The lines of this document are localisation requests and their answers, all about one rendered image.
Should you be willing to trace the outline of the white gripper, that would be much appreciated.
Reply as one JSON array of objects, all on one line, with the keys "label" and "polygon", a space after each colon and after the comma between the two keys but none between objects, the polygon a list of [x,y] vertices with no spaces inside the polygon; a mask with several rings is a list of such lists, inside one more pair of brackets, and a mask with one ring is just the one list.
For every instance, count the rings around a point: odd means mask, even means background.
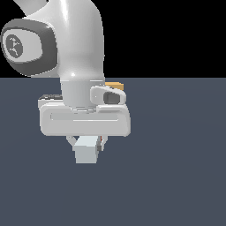
[{"label": "white gripper", "polygon": [[40,127],[44,135],[67,136],[72,146],[77,142],[73,136],[99,136],[97,150],[103,151],[107,136],[130,134],[131,118],[125,104],[98,105],[95,113],[76,114],[63,103],[47,103],[40,108]]}]

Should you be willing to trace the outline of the white peg with orange end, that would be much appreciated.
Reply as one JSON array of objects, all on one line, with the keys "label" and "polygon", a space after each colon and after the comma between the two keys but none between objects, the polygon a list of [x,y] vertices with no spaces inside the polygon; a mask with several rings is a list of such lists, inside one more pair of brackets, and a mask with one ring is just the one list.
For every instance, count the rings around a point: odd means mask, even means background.
[{"label": "white peg with orange end", "polygon": [[73,146],[76,163],[97,163],[102,150],[100,136],[80,136]]}]

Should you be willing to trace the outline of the tan box with hole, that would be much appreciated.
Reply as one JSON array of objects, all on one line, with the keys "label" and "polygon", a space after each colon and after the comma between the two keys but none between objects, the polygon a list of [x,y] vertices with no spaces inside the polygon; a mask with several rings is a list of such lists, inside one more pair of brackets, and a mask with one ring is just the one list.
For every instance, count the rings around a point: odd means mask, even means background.
[{"label": "tan box with hole", "polygon": [[124,85],[120,82],[106,82],[105,87],[109,91],[124,90]]}]

